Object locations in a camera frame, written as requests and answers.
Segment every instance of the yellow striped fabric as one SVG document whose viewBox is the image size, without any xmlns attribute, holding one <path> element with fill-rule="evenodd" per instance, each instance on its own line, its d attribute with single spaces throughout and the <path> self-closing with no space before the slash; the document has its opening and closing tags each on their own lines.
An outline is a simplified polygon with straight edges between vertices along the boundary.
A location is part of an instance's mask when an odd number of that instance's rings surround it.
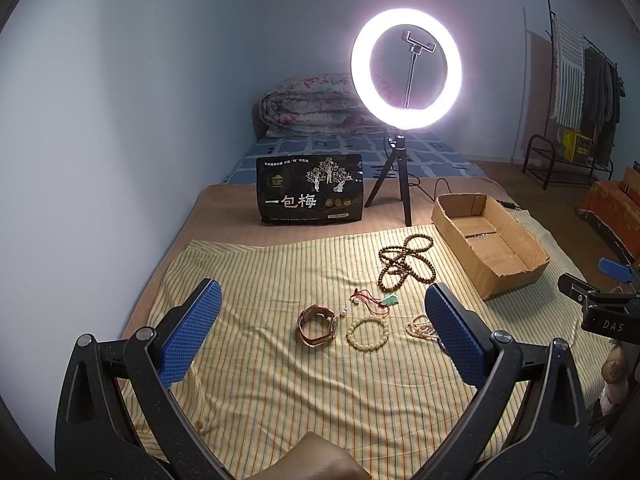
<svg viewBox="0 0 640 480">
<path fill-rule="evenodd" d="M 338 314 L 356 287 L 379 296 L 378 250 L 424 233 L 435 241 L 427 256 L 437 279 L 489 328 L 508 330 L 521 342 L 547 345 L 560 336 L 571 343 L 591 404 L 602 389 L 600 365 L 607 341 L 580 330 L 580 307 L 556 287 L 562 272 L 580 273 L 527 212 L 514 216 L 549 252 L 550 264 L 535 284 L 487 302 L 433 225 L 266 248 L 193 241 L 168 269 L 149 319 L 150 325 L 157 324 L 204 277 L 222 286 L 222 312 L 185 379 L 172 386 L 178 403 L 237 478 L 276 462 L 307 431 L 348 449 L 373 478 L 409 478 L 475 393 L 437 344 L 404 330 L 424 311 L 426 286 L 409 277 L 397 292 L 399 304 L 387 318 L 390 338 L 377 352 L 358 352 L 346 341 L 348 325 L 367 313 L 363 304 L 349 306 L 335 340 L 323 346 L 302 344 L 295 326 L 299 312 L 313 303 Z M 413 264 L 428 276 L 422 263 Z M 363 342 L 379 335 L 380 326 L 373 323 L 356 330 Z M 519 384 L 511 396 L 485 454 L 496 452 L 504 441 L 524 386 Z M 130 384 L 124 395 L 145 447 L 162 456 Z"/>
</svg>

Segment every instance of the tripod leg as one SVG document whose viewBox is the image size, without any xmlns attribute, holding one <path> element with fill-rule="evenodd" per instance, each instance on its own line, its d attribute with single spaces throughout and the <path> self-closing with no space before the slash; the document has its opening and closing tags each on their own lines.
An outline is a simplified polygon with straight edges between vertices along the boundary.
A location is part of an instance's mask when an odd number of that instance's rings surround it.
<svg viewBox="0 0 640 480">
<path fill-rule="evenodd" d="M 380 176 L 376 181 L 376 185 L 371 190 L 371 194 L 369 195 L 369 198 L 367 198 L 367 202 L 364 205 L 364 207 L 369 207 L 371 205 L 371 202 L 373 202 L 373 199 L 376 197 L 376 194 L 378 193 L 380 186 L 382 186 L 382 183 L 386 179 L 386 174 L 391 169 L 391 166 L 393 165 L 395 160 L 396 160 L 396 154 L 392 152 L 391 155 L 389 155 L 388 159 L 386 160 L 385 165 L 382 167 L 382 170 L 380 170 Z"/>
<path fill-rule="evenodd" d="M 404 225 L 411 227 L 411 196 L 409 195 L 409 176 L 404 153 L 398 156 L 398 180 L 400 181 L 400 198 L 404 206 Z"/>
</svg>

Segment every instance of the orange tablecloth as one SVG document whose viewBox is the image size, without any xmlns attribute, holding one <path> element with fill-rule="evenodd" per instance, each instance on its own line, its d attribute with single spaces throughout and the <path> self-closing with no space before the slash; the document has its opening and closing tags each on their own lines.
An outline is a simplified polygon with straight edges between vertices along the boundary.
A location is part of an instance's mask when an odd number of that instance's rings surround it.
<svg viewBox="0 0 640 480">
<path fill-rule="evenodd" d="M 640 206 L 624 194 L 619 184 L 614 180 L 596 182 L 580 209 L 606 224 L 640 265 Z"/>
</svg>

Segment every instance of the rolled comforter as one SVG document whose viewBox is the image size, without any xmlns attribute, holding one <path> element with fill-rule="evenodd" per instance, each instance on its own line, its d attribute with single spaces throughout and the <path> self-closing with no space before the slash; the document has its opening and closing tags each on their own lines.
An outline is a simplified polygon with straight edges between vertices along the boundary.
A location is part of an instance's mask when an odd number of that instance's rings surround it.
<svg viewBox="0 0 640 480">
<path fill-rule="evenodd" d="M 374 83 L 385 101 L 399 105 L 386 81 L 374 76 Z M 268 137 L 370 134 L 385 127 L 365 108 L 349 73 L 281 81 L 260 101 L 260 118 Z"/>
</svg>

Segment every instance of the ring light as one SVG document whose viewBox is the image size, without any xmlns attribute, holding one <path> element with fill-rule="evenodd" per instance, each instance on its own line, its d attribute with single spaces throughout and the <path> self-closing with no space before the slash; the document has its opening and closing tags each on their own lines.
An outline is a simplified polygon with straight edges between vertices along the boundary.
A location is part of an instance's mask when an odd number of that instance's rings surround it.
<svg viewBox="0 0 640 480">
<path fill-rule="evenodd" d="M 370 68 L 373 47 L 384 32 L 396 25 L 413 25 L 427 31 L 440 45 L 447 63 L 442 92 L 422 110 L 388 104 L 373 84 Z M 374 116 L 400 130 L 414 130 L 429 126 L 449 111 L 462 86 L 462 62 L 455 41 L 438 20 L 420 10 L 392 9 L 373 17 L 358 34 L 351 53 L 351 75 L 358 96 Z"/>
</svg>

